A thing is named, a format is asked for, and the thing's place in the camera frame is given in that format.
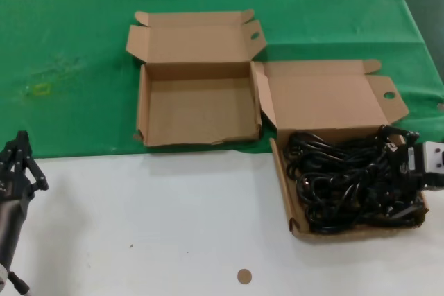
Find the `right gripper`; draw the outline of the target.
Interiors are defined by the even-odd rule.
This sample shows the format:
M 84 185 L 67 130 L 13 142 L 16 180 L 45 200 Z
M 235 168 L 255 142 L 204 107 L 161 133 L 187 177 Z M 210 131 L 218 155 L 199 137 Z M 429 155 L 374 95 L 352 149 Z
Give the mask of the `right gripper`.
M 423 200 L 416 200 L 422 191 L 443 190 L 443 143 L 416 143 L 420 134 L 392 125 L 378 130 L 378 148 L 394 150 L 390 154 L 391 174 L 396 195 L 386 210 L 387 218 L 405 218 L 426 214 L 429 209 Z

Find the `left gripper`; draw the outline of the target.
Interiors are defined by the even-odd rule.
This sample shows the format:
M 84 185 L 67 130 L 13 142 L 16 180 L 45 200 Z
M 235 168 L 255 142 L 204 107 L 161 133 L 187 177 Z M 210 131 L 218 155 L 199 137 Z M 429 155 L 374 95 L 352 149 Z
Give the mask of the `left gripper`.
M 27 131 L 19 131 L 17 140 L 8 141 L 1 151 L 1 206 L 17 200 L 30 202 L 36 191 L 49 189 L 46 176 L 33 159 Z

